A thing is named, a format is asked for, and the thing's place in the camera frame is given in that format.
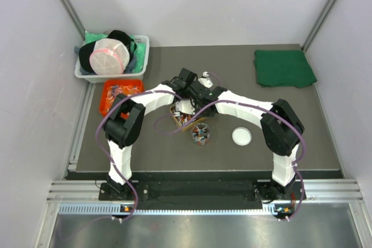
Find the tan candy box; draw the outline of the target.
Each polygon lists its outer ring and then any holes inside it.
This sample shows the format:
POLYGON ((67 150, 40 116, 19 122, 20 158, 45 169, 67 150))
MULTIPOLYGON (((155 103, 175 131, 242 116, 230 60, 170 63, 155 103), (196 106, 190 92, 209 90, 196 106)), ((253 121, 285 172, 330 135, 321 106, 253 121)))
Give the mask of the tan candy box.
POLYGON ((193 121, 191 121, 192 115, 177 112, 175 105, 171 106, 169 110, 170 110, 171 117, 174 120, 176 126, 178 128, 181 127, 182 131, 186 131, 186 130, 192 128, 194 125, 196 125, 198 123, 201 123, 202 121, 204 121, 206 119, 205 117, 198 117, 198 118, 194 119, 193 121))

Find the clear plastic cup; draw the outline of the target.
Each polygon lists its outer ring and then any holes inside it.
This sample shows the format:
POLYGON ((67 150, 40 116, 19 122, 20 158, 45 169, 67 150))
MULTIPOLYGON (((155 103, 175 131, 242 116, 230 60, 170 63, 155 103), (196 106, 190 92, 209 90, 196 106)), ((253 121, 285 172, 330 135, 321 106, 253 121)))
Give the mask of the clear plastic cup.
POLYGON ((193 142, 198 146, 207 144, 210 140, 211 130, 205 123, 197 123, 191 129, 191 136, 193 142))

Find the white round lid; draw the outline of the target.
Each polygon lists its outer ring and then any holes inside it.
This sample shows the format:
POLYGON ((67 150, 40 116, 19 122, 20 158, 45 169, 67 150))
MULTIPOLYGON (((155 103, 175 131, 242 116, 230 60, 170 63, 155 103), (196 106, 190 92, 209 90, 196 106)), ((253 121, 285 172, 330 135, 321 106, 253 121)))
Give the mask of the white round lid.
POLYGON ((250 130, 245 127, 238 127, 232 132, 232 140, 238 146, 246 146, 252 141, 250 130))

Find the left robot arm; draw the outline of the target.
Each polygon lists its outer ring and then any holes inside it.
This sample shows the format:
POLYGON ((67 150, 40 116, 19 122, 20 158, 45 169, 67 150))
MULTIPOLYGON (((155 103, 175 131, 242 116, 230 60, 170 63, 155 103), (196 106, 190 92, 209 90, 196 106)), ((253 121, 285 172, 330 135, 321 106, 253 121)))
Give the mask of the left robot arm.
POLYGON ((103 131, 109 148, 101 147, 110 161, 110 170, 106 183, 101 186, 103 199, 125 200, 131 194, 138 197, 130 182, 131 149, 138 139, 146 114, 175 101, 188 100, 187 89, 197 80, 197 74, 185 68, 178 76, 156 87, 131 96, 118 94, 103 118, 95 135, 103 131))

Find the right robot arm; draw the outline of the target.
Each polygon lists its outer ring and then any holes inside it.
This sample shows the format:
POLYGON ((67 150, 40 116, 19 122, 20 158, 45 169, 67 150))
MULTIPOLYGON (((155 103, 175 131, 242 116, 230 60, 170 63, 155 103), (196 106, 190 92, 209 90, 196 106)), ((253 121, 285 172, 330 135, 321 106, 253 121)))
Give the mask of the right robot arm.
POLYGON ((304 126, 286 100, 261 102, 222 87, 209 89, 200 81, 193 81, 185 91, 199 114, 234 116, 262 129, 264 141, 273 152, 273 172, 270 183, 255 186, 259 199, 285 199, 292 193, 304 126))

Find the orange candy tray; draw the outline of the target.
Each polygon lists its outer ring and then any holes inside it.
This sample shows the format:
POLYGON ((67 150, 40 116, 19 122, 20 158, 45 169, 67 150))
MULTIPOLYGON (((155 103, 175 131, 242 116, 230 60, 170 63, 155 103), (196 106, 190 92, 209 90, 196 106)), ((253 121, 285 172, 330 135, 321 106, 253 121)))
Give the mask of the orange candy tray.
POLYGON ((104 83, 98 110, 105 117, 118 94, 130 96, 140 92, 144 92, 141 80, 108 80, 104 83))

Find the white mesh laundry bag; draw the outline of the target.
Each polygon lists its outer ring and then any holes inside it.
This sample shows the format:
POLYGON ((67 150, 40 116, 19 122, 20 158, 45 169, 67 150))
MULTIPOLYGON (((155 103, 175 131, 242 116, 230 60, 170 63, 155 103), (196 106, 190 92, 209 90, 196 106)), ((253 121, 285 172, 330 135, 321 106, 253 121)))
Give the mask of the white mesh laundry bag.
POLYGON ((130 53, 121 41, 104 38, 95 42, 89 62, 97 75, 119 75, 130 62, 130 53))

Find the white plastic basket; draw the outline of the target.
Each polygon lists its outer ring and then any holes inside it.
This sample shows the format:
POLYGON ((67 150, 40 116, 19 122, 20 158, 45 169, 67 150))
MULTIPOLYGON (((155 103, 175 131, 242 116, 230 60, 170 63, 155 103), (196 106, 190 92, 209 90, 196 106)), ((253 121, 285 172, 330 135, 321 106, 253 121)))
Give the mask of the white plastic basket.
POLYGON ((109 34, 85 34, 74 74, 92 84, 112 79, 142 80, 148 65, 149 38, 114 30, 109 34))

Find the dark green folded cloth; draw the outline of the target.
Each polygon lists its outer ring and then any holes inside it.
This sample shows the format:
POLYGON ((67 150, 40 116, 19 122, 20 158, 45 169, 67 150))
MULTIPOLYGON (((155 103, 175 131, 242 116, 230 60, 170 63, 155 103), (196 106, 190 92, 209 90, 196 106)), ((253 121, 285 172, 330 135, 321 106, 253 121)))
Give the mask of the dark green folded cloth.
POLYGON ((305 54, 297 50, 256 50, 256 82, 262 87, 308 87, 317 78, 305 54))

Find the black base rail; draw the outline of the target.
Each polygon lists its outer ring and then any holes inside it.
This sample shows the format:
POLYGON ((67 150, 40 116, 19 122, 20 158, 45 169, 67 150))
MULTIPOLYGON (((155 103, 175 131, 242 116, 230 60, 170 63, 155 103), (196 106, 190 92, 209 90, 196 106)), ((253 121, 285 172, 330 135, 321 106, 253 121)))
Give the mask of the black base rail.
POLYGON ((137 202, 138 210, 240 210, 306 199, 300 178, 281 186, 268 171, 138 171, 120 186, 104 172, 69 172, 68 181, 101 181, 98 199, 137 202))

